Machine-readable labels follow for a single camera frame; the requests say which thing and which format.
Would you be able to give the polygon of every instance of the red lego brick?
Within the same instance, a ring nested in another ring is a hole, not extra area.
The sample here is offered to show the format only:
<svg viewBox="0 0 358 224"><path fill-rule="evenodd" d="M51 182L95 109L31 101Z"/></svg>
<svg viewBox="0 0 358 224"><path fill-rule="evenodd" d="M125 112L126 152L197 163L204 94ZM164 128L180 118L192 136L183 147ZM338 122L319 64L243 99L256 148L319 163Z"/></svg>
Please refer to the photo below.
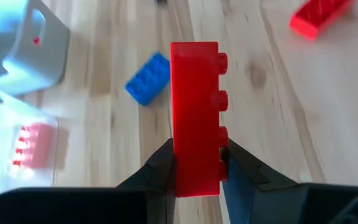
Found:
<svg viewBox="0 0 358 224"><path fill-rule="evenodd" d="M227 93L218 90L218 76L227 56L217 42L180 42L171 44L170 61L176 196L218 195L219 147L227 145L227 130L219 128Z"/></svg>
<svg viewBox="0 0 358 224"><path fill-rule="evenodd" d="M290 27L303 37L315 40L353 2L354 0L310 0L292 15Z"/></svg>
<svg viewBox="0 0 358 224"><path fill-rule="evenodd" d="M16 143L15 153L20 154L13 165L33 169L45 168L52 140L53 127L35 123L23 126Z"/></svg>

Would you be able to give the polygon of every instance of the wood grain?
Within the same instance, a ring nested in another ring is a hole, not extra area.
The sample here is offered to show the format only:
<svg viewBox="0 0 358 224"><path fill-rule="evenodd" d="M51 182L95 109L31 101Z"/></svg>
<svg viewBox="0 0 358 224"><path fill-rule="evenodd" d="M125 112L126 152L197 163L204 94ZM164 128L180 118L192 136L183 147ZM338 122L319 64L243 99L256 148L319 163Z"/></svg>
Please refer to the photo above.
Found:
<svg viewBox="0 0 358 224"><path fill-rule="evenodd" d="M63 81L25 100L60 121L55 185L113 187L172 136L168 88L139 106L125 82L173 41L229 57L221 124L299 182L358 185L358 3L316 42L288 28L301 0L44 0L70 28ZM229 223L224 196L184 198L175 223Z"/></svg>

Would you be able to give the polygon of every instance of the white plastic bin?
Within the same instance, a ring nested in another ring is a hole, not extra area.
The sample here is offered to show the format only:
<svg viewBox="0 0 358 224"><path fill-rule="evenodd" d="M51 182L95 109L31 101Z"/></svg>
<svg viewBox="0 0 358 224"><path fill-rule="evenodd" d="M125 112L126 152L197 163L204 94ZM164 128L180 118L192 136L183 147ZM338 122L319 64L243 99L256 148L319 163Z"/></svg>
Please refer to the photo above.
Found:
<svg viewBox="0 0 358 224"><path fill-rule="evenodd" d="M50 186L58 123L37 108L0 92L0 193Z"/></svg>
<svg viewBox="0 0 358 224"><path fill-rule="evenodd" d="M0 0L0 90L19 95L61 78L69 30L41 0Z"/></svg>

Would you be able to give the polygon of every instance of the plastic toy brick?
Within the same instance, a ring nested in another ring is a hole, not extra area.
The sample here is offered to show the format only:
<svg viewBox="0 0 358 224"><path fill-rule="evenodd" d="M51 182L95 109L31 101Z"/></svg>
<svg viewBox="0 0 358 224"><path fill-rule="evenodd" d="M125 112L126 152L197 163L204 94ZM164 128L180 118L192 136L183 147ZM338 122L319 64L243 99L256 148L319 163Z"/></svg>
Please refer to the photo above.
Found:
<svg viewBox="0 0 358 224"><path fill-rule="evenodd" d="M52 140L53 127L35 123L23 126L16 142L18 155L12 164L15 166L42 169L47 165L48 152Z"/></svg>
<svg viewBox="0 0 358 224"><path fill-rule="evenodd" d="M176 196L218 195L225 178L219 147L227 145L227 129L219 127L227 93L218 90L218 76L227 56L217 42L181 42L171 43L170 61Z"/></svg>
<svg viewBox="0 0 358 224"><path fill-rule="evenodd" d="M343 14L354 0L310 0L291 18L290 27L309 40Z"/></svg>
<svg viewBox="0 0 358 224"><path fill-rule="evenodd" d="M125 89L140 104L147 106L164 89L170 79L169 61L156 53L129 80Z"/></svg>

